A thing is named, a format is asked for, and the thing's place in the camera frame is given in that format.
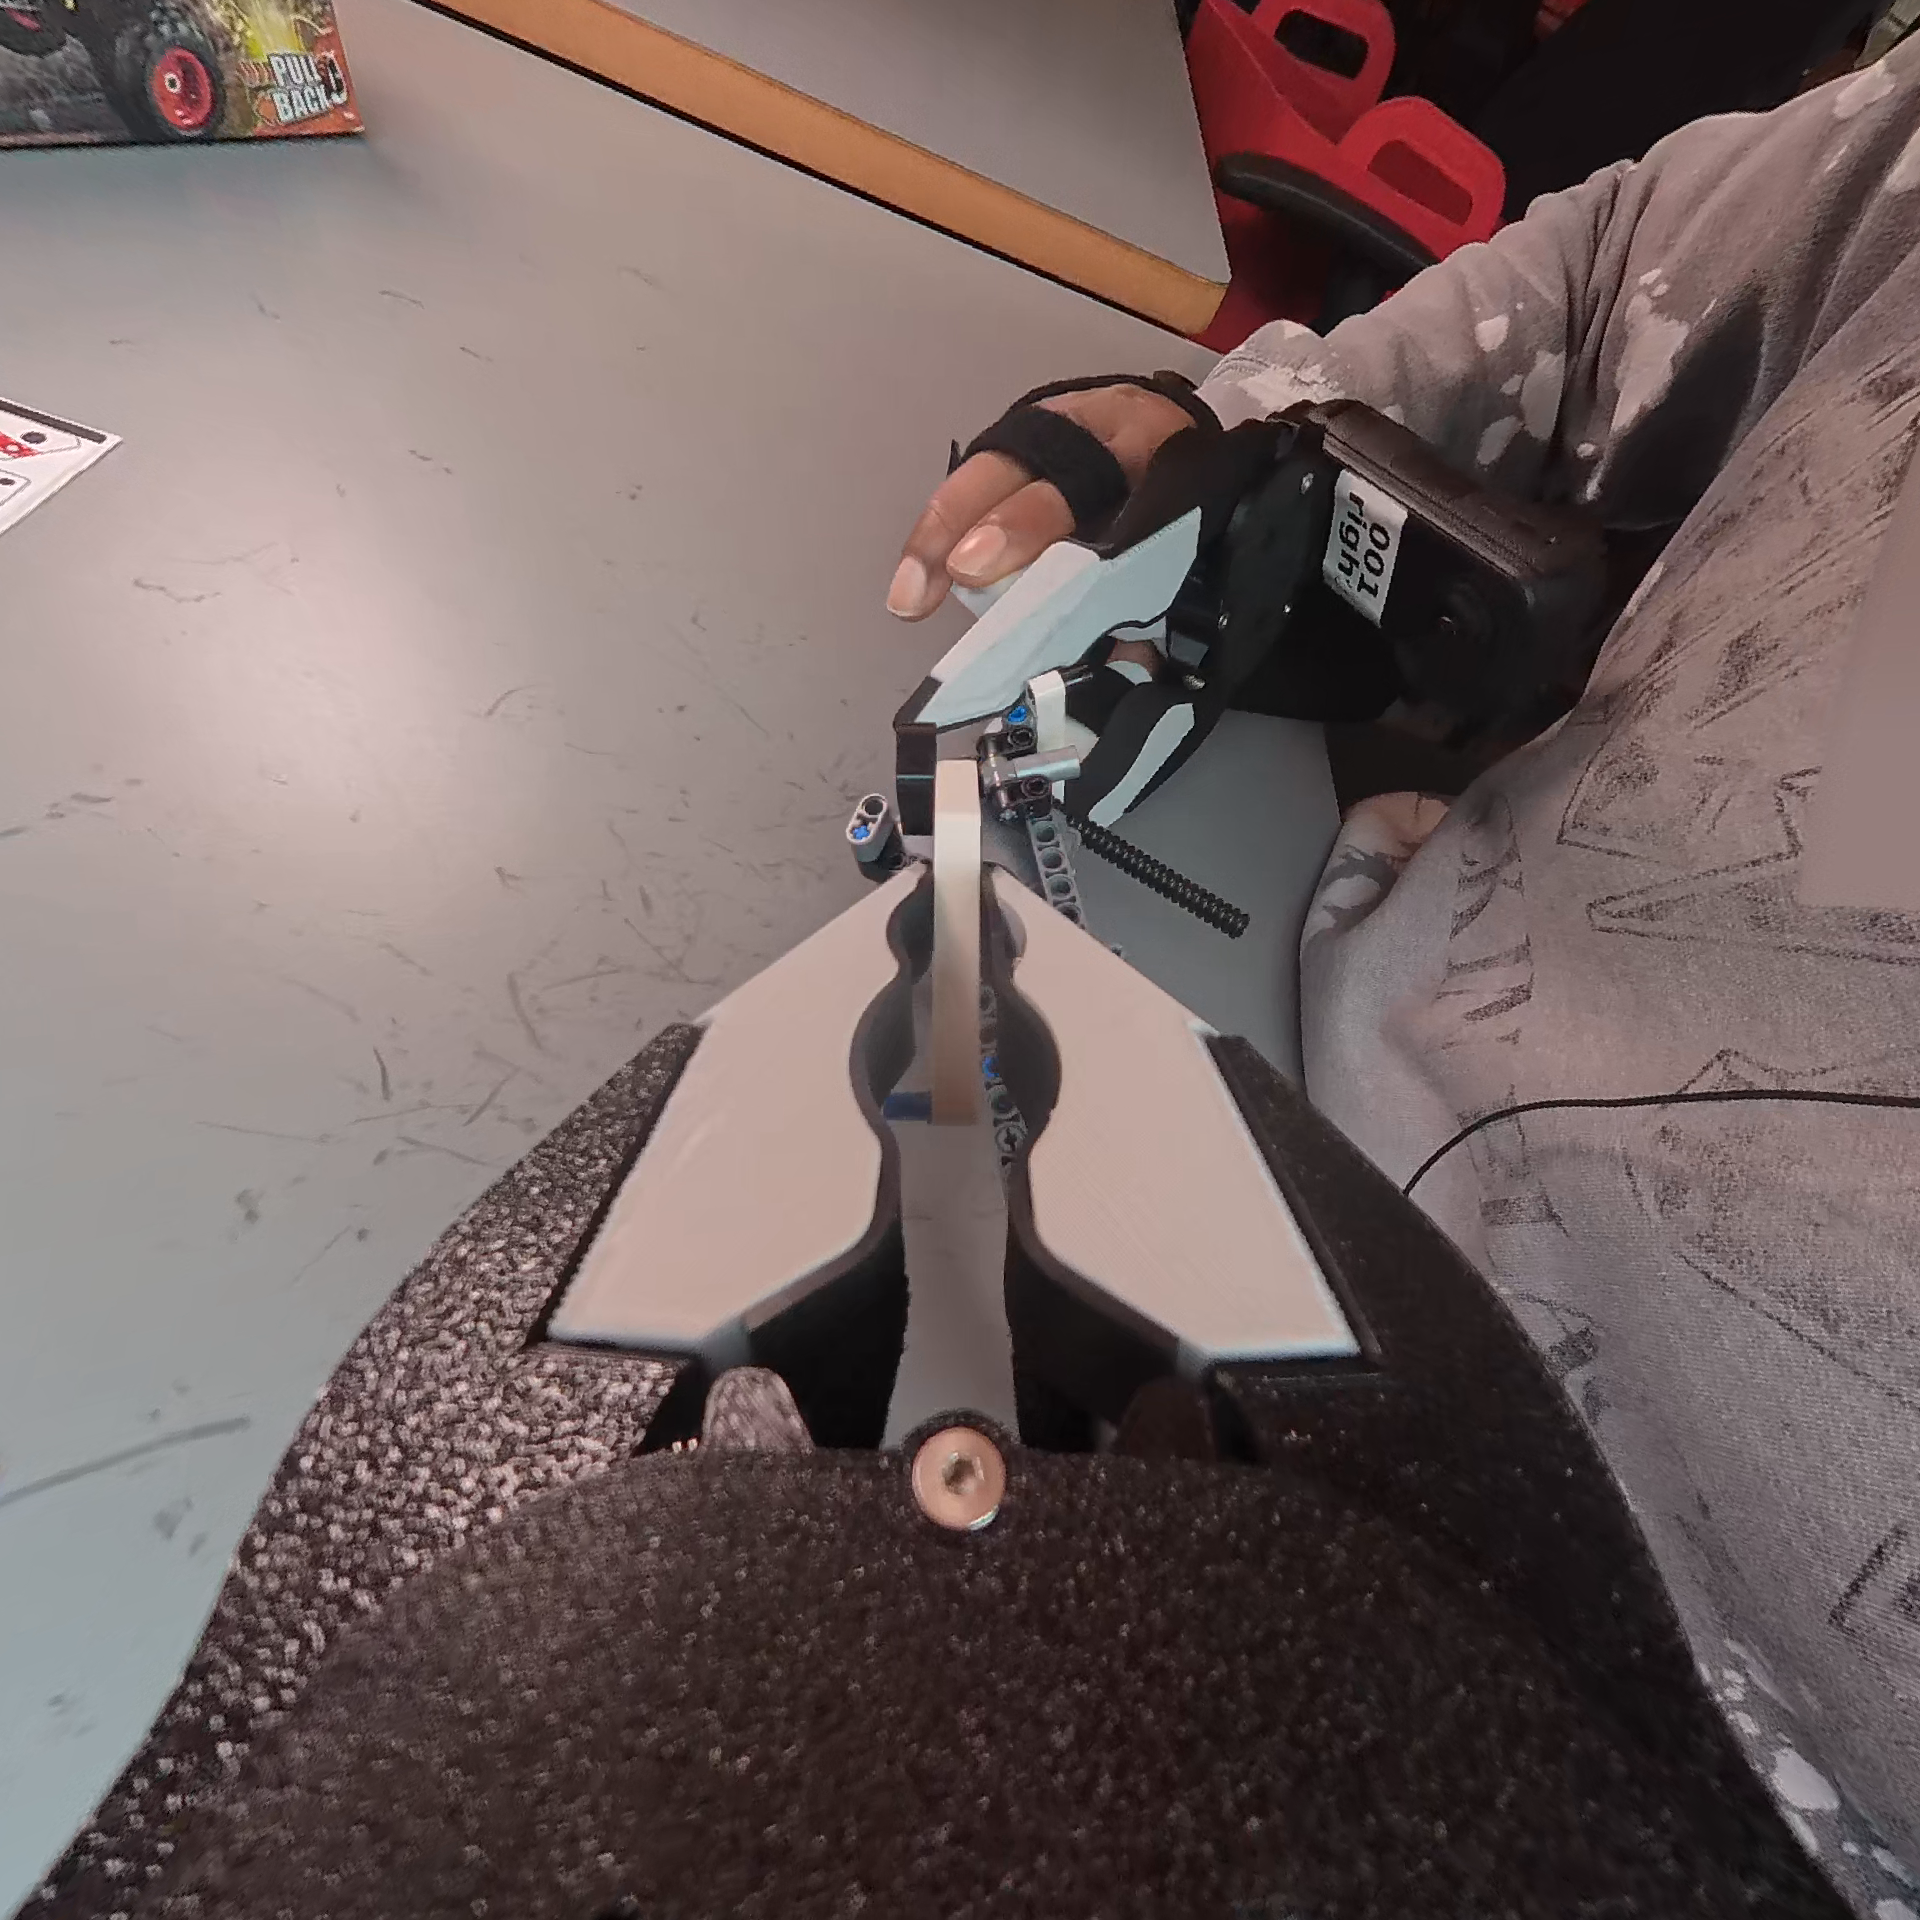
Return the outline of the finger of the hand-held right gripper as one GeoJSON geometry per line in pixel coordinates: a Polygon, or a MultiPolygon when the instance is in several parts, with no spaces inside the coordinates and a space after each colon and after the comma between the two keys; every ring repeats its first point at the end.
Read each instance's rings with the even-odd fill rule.
{"type": "Polygon", "coordinates": [[[1015,703],[1022,684],[1080,663],[1123,628],[1155,628],[1180,600],[1203,536],[1203,513],[1101,557],[1061,541],[1043,550],[933,663],[916,720],[964,728],[1015,703]]]}
{"type": "Polygon", "coordinates": [[[1191,677],[1152,679],[1141,666],[1095,666],[1069,684],[1069,745],[1080,761],[1069,815],[1119,827],[1168,788],[1207,740],[1225,698],[1191,677]]]}

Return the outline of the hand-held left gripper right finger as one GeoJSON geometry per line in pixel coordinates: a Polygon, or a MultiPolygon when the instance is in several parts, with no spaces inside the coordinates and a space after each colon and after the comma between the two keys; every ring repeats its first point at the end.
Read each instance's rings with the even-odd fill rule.
{"type": "Polygon", "coordinates": [[[1022,1373],[1352,1364],[1361,1339],[1180,1001],[990,875],[996,1067],[1012,1170],[1008,1318],[1022,1373]]]}

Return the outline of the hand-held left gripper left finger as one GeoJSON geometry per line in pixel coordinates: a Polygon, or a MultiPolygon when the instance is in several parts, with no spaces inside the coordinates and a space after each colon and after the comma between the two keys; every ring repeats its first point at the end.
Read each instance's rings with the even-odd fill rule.
{"type": "Polygon", "coordinates": [[[548,1339],[772,1364],[899,1265],[880,1116],[915,1061],[930,870],[904,870],[696,1021],[696,1045],[548,1315],[548,1339]]]}

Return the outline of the grey black toy truck chassis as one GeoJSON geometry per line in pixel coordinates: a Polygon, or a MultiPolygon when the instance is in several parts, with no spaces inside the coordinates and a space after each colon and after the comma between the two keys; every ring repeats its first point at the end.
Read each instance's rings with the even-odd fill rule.
{"type": "MultiPolygon", "coordinates": [[[[1248,915],[1239,903],[1183,875],[1162,854],[1141,850],[1119,827],[1099,827],[1069,815],[1069,783],[1080,769],[1069,745],[1069,684],[1087,679],[1095,666],[1147,673],[1147,663],[1136,660],[1043,673],[1022,684],[1015,703],[984,720],[974,740],[984,821],[1022,841],[1034,870],[1030,889],[1053,903],[1053,915],[1080,931],[1090,924],[1090,915],[1077,889],[1077,854],[1099,854],[1198,924],[1211,924],[1225,939],[1246,939],[1248,915]]],[[[844,841],[863,879],[884,879],[904,870],[909,846],[899,834],[898,795],[877,789],[854,800],[844,841]]],[[[996,1138],[1001,1176],[1008,1176],[1015,1150],[1029,1138],[1029,1125],[1001,1073],[1001,1001],[990,987],[977,996],[977,1017],[987,1125],[996,1138]]]]}

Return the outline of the person's right forearm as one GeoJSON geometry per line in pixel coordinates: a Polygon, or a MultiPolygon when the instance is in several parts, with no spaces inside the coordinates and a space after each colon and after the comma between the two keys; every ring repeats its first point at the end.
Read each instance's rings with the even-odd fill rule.
{"type": "Polygon", "coordinates": [[[1918,42],[1540,195],[1326,335],[1265,324],[1225,427],[1357,396],[1453,467],[1618,527],[1704,494],[1891,513],[1918,452],[1918,42]]]}

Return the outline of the grey desk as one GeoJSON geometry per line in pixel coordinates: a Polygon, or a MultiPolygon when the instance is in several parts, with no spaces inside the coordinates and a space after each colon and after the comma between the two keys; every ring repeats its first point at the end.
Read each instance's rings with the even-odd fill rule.
{"type": "Polygon", "coordinates": [[[1162,327],[421,3],[367,131],[6,155],[6,1880],[421,1250],[853,900],[953,440],[1162,327]]]}

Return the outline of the black office chair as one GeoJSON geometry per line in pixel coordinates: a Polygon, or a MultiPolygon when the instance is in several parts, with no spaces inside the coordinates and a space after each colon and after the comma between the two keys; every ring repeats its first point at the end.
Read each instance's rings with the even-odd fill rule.
{"type": "Polygon", "coordinates": [[[1334,324],[1371,313],[1409,277],[1439,267],[1439,256],[1418,234],[1283,155],[1219,155],[1211,163],[1211,185],[1229,202],[1262,211],[1262,218],[1283,218],[1319,234],[1330,261],[1324,276],[1313,330],[1330,330],[1334,324]]]}

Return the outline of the white sticker sheet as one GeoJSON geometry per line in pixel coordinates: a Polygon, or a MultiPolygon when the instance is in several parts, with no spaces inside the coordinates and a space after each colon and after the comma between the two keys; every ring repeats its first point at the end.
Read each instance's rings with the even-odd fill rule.
{"type": "Polygon", "coordinates": [[[124,440],[51,417],[13,396],[0,400],[0,527],[17,527],[65,482],[106,458],[124,440]]]}

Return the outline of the toy truck set box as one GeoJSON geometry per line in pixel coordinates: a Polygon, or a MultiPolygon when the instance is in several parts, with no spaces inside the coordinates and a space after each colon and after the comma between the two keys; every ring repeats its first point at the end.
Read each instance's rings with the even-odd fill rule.
{"type": "Polygon", "coordinates": [[[326,0],[8,0],[0,8],[8,150],[362,131],[326,0]]]}

